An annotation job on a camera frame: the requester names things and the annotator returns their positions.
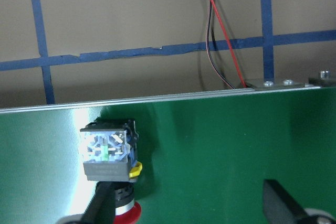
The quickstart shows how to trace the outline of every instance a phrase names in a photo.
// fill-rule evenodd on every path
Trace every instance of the blue tape line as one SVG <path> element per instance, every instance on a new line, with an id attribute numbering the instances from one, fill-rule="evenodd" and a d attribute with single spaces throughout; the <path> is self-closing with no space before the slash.
<path id="1" fill-rule="evenodd" d="M 38 52 L 41 58 L 47 58 L 48 48 L 46 41 L 46 33 L 44 29 L 41 1 L 31 0 L 31 5 L 33 7 Z M 42 74 L 43 74 L 43 84 L 45 88 L 47 104 L 53 104 L 55 103 L 55 97 L 54 97 L 53 85 L 51 83 L 50 66 L 42 67 Z"/>
<path id="2" fill-rule="evenodd" d="M 261 23 L 264 59 L 264 79 L 274 79 L 274 50 L 273 50 L 273 22 L 272 22 L 272 0 L 261 1 Z"/>
<path id="3" fill-rule="evenodd" d="M 331 41 L 331 40 L 336 40 L 336 30 L 275 35 L 274 45 L 280 46 L 280 45 Z M 231 43 L 234 49 L 262 47 L 263 38 L 252 37 L 246 39 L 233 39 L 231 40 Z M 210 49 L 212 51 L 228 50 L 228 47 L 226 42 L 224 40 L 221 40 L 217 41 L 216 47 L 214 47 L 212 43 L 210 43 Z M 25 60 L 4 61 L 0 62 L 0 71 L 36 68 L 43 66 L 59 66 L 59 65 L 76 64 L 84 62 L 96 62 L 101 60 L 131 58 L 138 56 L 151 56 L 151 55 L 170 56 L 178 54 L 187 54 L 189 52 L 194 52 L 198 50 L 201 51 L 205 50 L 204 42 L 196 44 L 163 46 L 161 49 L 147 47 L 147 48 L 127 49 L 127 50 L 110 51 L 110 52 L 93 52 L 93 53 L 80 54 L 79 57 L 74 55 L 61 55 L 61 56 L 49 56 L 49 57 L 41 57 Z"/>

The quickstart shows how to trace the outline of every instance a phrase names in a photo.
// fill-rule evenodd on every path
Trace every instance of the yellow tab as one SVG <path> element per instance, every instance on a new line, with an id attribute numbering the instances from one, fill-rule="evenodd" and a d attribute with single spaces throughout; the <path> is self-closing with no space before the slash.
<path id="1" fill-rule="evenodd" d="M 141 171 L 142 171 L 142 163 L 138 161 L 135 167 L 133 167 L 130 170 L 130 173 L 129 173 L 130 178 L 138 177 Z"/>

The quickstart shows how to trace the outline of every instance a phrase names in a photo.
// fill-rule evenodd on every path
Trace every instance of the green panel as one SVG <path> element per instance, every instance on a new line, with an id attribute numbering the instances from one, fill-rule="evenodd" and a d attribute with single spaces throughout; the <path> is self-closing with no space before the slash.
<path id="1" fill-rule="evenodd" d="M 266 223 L 264 178 L 336 215 L 335 101 L 325 88 L 0 114 L 0 220 L 55 223 L 85 209 L 94 184 L 79 129 L 98 116 L 136 119 L 139 223 Z"/>

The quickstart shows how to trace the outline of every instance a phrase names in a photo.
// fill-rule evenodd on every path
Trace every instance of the screw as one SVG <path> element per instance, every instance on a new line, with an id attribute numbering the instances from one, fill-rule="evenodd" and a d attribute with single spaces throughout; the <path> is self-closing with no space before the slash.
<path id="1" fill-rule="evenodd" d="M 319 72 L 319 77 L 321 79 L 329 78 L 330 77 L 330 72 L 328 70 L 320 71 Z"/>
<path id="2" fill-rule="evenodd" d="M 272 82 L 272 81 L 265 81 L 264 82 L 264 86 L 265 87 L 271 87 L 271 86 L 273 86 L 274 85 L 274 82 Z"/>
<path id="3" fill-rule="evenodd" d="M 283 83 L 285 86 L 287 86 L 287 85 L 292 85 L 294 82 L 293 82 L 293 80 L 287 79 L 287 80 L 284 80 L 282 83 Z"/>
<path id="4" fill-rule="evenodd" d="M 326 217 L 319 217 L 317 218 L 318 224 L 331 224 L 331 221 Z"/>

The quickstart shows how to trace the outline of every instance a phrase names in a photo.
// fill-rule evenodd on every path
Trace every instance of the cable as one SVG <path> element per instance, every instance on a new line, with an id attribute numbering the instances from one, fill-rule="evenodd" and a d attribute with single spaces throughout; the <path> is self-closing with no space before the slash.
<path id="1" fill-rule="evenodd" d="M 212 4 L 209 2 L 209 9 L 208 9 L 208 22 L 206 26 L 206 36 L 205 36 L 205 47 L 206 47 L 206 52 L 208 54 L 208 58 L 211 62 L 211 65 L 215 72 L 218 74 L 218 76 L 224 81 L 226 85 L 228 85 L 230 88 L 234 89 L 235 87 L 229 83 L 226 78 L 220 73 L 220 71 L 216 68 L 215 62 L 211 56 L 210 48 L 209 48 L 209 31 L 210 31 L 210 23 L 211 23 L 211 15 L 212 15 Z"/>
<path id="2" fill-rule="evenodd" d="M 234 51 L 233 51 L 233 48 L 232 48 L 230 39 L 229 39 L 229 37 L 228 37 L 228 35 L 227 35 L 226 29 L 225 29 L 224 24 L 223 24 L 222 18 L 221 18 L 220 15 L 219 15 L 219 12 L 218 12 L 217 7 L 216 7 L 216 4 L 215 4 L 215 1 L 214 1 L 214 0 L 210 0 L 210 2 L 211 2 L 211 4 L 212 4 L 212 6 L 213 6 L 213 9 L 214 9 L 215 14 L 216 14 L 217 19 L 218 19 L 218 22 L 219 22 L 219 24 L 220 24 L 220 26 L 221 26 L 221 29 L 222 29 L 222 31 L 223 31 L 223 34 L 224 34 L 224 37 L 225 37 L 225 39 L 226 39 L 227 45 L 228 45 L 228 47 L 229 47 L 229 50 L 230 50 L 230 53 L 231 53 L 231 57 L 232 57 L 232 60 L 233 60 L 233 62 L 234 62 L 234 64 L 235 64 L 235 67 L 236 67 L 236 70 L 237 70 L 239 79 L 240 79 L 240 81 L 241 81 L 243 87 L 245 88 L 245 87 L 246 87 L 246 84 L 245 84 L 245 81 L 244 81 L 244 79 L 243 79 L 242 72 L 240 71 L 240 68 L 239 68 L 239 65 L 238 65 L 238 62 L 237 62 L 237 58 L 236 58 L 235 53 L 234 53 Z"/>

